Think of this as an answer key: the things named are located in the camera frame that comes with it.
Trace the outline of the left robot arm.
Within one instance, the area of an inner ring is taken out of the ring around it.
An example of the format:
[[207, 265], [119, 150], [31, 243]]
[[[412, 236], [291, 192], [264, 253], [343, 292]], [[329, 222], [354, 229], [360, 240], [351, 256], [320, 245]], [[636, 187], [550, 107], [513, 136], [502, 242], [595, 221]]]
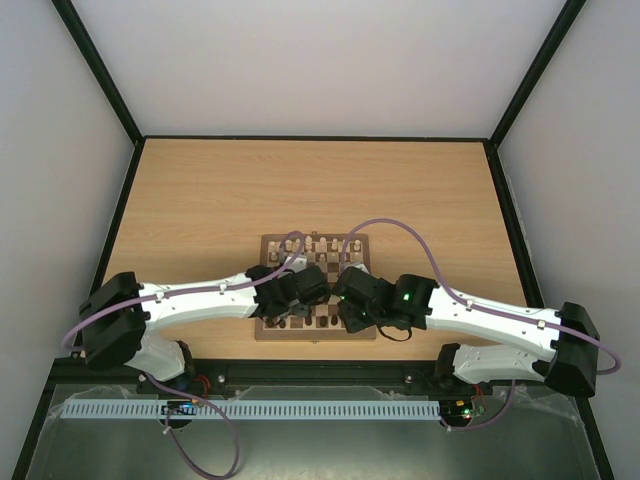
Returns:
[[211, 319], [279, 320], [326, 302], [331, 288], [318, 266], [279, 273], [256, 265], [223, 279], [190, 284], [112, 277], [79, 307], [85, 364], [101, 371], [128, 366], [166, 382], [187, 373], [189, 351], [162, 329]]

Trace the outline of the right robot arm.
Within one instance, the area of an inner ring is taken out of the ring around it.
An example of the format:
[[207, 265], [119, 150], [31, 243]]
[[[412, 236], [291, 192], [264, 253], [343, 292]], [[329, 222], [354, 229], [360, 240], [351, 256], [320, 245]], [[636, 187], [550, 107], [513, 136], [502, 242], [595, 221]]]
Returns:
[[348, 332], [370, 326], [412, 332], [446, 330], [487, 340], [485, 347], [442, 347], [436, 379], [445, 390], [494, 380], [541, 382], [564, 395], [596, 393], [599, 333], [586, 309], [566, 302], [534, 309], [446, 291], [412, 274], [390, 283], [348, 267], [333, 288]]

